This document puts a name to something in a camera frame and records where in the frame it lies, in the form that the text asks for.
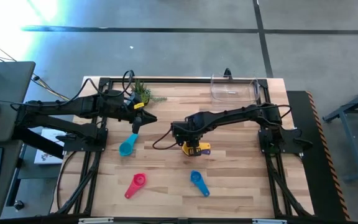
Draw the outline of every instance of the plastic container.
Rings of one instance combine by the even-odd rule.
[[[236,104],[248,106],[255,104],[260,97],[257,78],[249,83],[235,83],[222,75],[211,75],[211,101],[213,105]]]

